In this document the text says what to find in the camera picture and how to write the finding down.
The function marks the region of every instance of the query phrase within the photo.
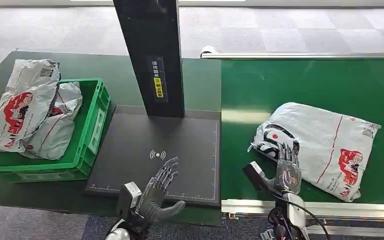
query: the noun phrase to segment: red stripe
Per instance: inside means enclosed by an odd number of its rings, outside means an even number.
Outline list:
[[[61,116],[59,116],[58,120],[55,121],[55,123],[52,125],[52,127],[50,128],[50,130],[47,132],[46,134],[46,137],[45,139],[43,140],[42,144],[40,144],[40,148],[39,148],[39,151],[42,149],[42,145],[45,143],[46,139],[48,138],[49,134],[51,133],[51,131],[54,129],[55,125],[58,123],[58,121],[64,116],[64,114],[61,114]]]
[[[331,161],[332,161],[332,154],[334,153],[334,149],[335,149],[335,141],[337,140],[339,126],[341,125],[341,122],[342,122],[342,118],[343,118],[343,117],[344,117],[344,115],[340,116],[340,120],[339,120],[338,126],[337,126],[337,128],[336,128],[335,138],[333,139],[332,151],[330,152],[329,163],[328,163],[328,164],[326,165],[326,167],[324,168],[324,170],[323,170],[323,172],[321,173],[320,177],[318,177],[317,183],[319,183],[319,181],[320,181],[320,179],[322,178],[323,174],[325,174],[326,169],[328,169],[329,165],[331,164]]]
[[[58,91],[57,93],[58,93],[59,98],[61,99],[61,102],[64,104],[65,109],[67,110],[67,112],[70,112],[69,108],[67,107],[67,105],[66,105],[66,103],[64,102],[63,98],[61,97],[60,92]]]

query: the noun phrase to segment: green table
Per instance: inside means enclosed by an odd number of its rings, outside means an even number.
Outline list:
[[[254,190],[240,170],[257,161],[269,177],[276,164],[247,148],[277,107],[296,102],[382,126],[360,186],[344,203],[303,181],[299,195],[316,215],[384,218],[384,55],[204,54],[221,62],[222,212],[267,213],[273,198]]]
[[[113,105],[143,106],[128,56],[43,52],[11,52],[0,64],[0,98],[15,59],[52,59],[60,62],[63,79],[103,79]],[[184,97],[187,109],[220,110],[220,61],[183,61]],[[86,181],[8,183],[0,178],[0,205],[65,213],[114,216],[116,199],[83,195]],[[220,225],[218,208],[187,207],[171,219],[175,222]]]
[[[242,167],[258,161],[267,175],[275,165],[247,148],[257,126],[281,104],[297,102],[382,125],[355,203],[303,182],[306,207],[325,218],[384,220],[384,56],[217,55],[184,59],[187,109],[222,111],[221,195],[223,213],[267,214],[273,199],[257,193]],[[50,58],[61,62],[64,79],[102,78],[113,104],[141,106],[142,99],[127,56],[12,52],[0,64],[0,96],[14,59]],[[0,179],[0,205],[67,213],[113,216],[114,199],[82,195],[84,181],[10,184]],[[173,221],[219,225],[220,210],[188,207]]]

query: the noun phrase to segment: wireless symbol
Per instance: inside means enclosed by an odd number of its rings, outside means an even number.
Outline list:
[[[155,157],[160,158],[161,160],[164,160],[166,158],[166,151],[156,152],[156,151],[152,150],[149,154],[149,158],[153,159]]]

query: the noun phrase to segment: green plastic crate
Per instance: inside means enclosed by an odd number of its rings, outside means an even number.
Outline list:
[[[31,159],[16,152],[0,152],[0,176],[13,183],[85,180],[91,171],[110,95],[100,78],[66,79],[79,82],[83,102],[75,118],[74,132],[64,156],[59,160]]]

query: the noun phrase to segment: yellow label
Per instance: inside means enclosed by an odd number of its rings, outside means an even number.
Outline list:
[[[163,98],[163,86],[161,85],[161,78],[154,77],[153,84],[155,85],[155,93],[157,98]]]

